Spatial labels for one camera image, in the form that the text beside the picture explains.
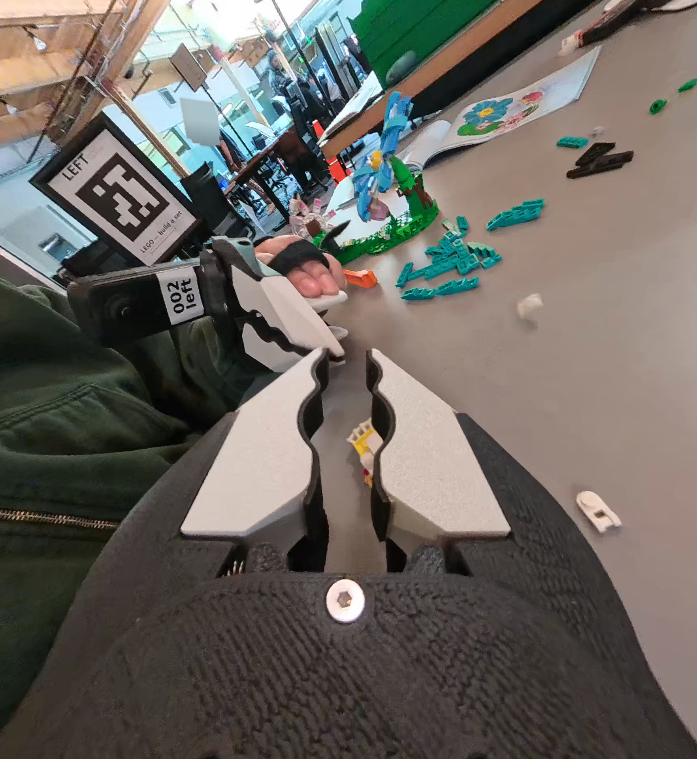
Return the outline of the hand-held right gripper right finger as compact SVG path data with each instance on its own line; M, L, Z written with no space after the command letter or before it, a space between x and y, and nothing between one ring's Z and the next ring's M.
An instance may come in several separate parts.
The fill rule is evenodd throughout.
M376 348L366 354L373 459L371 517L380 541L508 536L511 528L456 410Z

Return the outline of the small yellow white lego assembly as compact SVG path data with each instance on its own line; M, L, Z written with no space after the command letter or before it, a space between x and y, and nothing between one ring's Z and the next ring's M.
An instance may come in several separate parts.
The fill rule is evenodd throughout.
M373 485L374 460L382 446L382 438L374 429L372 420L358 424L348 435L346 442L357 454L362 467L362 477L368 487Z

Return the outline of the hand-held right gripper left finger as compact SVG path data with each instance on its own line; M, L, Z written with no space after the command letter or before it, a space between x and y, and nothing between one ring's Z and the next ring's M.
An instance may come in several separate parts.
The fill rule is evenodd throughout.
M244 403L180 528L193 538L318 539L320 462L329 356L317 348Z

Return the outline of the black lego pieces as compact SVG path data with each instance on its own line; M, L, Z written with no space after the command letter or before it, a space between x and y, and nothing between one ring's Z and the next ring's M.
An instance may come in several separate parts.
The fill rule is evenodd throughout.
M565 176L577 179L618 170L631 162L634 156L635 151L632 149L616 152L615 142L598 141L577 159L575 166Z

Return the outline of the white lego piece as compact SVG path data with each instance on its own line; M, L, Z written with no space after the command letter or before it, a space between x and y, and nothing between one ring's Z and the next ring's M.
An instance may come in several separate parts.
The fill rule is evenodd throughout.
M575 501L591 526L599 534L605 534L610 529L617 529L622 526L617 514L597 493L590 490L581 491L577 494Z

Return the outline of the green lego flower model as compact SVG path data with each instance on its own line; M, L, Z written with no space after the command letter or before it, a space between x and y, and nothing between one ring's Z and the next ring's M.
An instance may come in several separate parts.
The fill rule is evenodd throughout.
M389 251L424 231L438 215L437 202L425 190L421 172L413 172L396 150L401 132L411 114L412 101L399 91L390 94L383 117L380 148L368 155L350 176L356 216L319 234L317 241L290 244L273 262L285 272L307 261L326 265L326 254L340 262L363 255ZM352 221L379 222L381 227L368 235L337 242Z

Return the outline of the row of teal lego wedges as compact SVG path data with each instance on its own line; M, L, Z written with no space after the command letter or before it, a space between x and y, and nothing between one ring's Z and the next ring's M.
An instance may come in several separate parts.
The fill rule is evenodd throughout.
M513 206L494 216L488 223L486 223L486 231L492 232L497 229L508 228L537 220L543 212L544 205L545 200L543 198L525 200L521 204Z

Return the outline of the grey round object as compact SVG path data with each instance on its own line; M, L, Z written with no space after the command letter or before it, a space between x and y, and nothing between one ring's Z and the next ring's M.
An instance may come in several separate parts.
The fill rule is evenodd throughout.
M410 72L414 71L419 63L419 57L417 52L409 50L403 53L397 60L395 60L385 76L385 84L387 88L395 86L403 79L410 75Z

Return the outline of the pile of teal lego pieces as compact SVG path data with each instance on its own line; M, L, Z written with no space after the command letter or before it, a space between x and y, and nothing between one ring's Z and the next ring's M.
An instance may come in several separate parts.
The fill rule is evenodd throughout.
M454 222L445 219L443 226L444 235L426 250L429 263L416 269L409 262L399 274L396 288L401 299L433 300L474 291L480 285L477 274L502 262L495 248L465 240L470 229L465 216L458 215Z

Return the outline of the black office chair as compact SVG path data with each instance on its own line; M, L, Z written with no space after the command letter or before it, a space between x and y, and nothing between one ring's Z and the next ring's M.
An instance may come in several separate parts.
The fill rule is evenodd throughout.
M191 175L180 178L180 184L214 236L251 237L253 226L227 199L210 163L205 162Z

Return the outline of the person's left hand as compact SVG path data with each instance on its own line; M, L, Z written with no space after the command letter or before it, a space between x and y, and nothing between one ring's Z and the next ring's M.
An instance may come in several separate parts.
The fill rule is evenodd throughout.
M347 284L340 263L299 235L257 241L257 259L282 274L304 298L337 295Z

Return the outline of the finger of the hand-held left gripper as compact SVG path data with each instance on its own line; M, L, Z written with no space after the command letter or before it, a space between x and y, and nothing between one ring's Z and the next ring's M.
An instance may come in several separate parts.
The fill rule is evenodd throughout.
M287 372L314 350L295 343L265 320L242 320L241 339L246 354L276 374Z
M259 316L290 346L308 351L325 348L333 361L343 360L345 352L338 339L286 277L255 279L232 270L232 289L246 317Z

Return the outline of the lego instruction booklet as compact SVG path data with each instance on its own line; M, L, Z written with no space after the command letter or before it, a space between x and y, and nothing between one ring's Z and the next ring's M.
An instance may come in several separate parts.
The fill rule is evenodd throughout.
M448 153L485 144L580 97L600 54L600 46L529 87L470 104L453 121L435 121L399 155L420 171Z

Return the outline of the dark object with pale tip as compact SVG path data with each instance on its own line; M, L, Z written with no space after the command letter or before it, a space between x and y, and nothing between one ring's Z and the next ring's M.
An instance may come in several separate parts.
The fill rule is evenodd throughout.
M559 55L570 55L587 45L598 43L617 32L640 14L657 11L668 3L669 1L613 2L590 26L565 37L559 48Z

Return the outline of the hanging sign board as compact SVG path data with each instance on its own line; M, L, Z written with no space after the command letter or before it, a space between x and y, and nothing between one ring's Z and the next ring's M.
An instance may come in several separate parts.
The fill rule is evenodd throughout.
M184 43L180 43L170 56L170 63L194 93L202 89L207 82L207 71Z

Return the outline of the large green box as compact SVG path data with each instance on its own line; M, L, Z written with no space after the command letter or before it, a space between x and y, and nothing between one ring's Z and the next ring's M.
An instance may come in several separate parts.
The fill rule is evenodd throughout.
M462 28L486 12L493 1L363 1L361 11L349 19L378 81L404 54L418 61L446 43Z

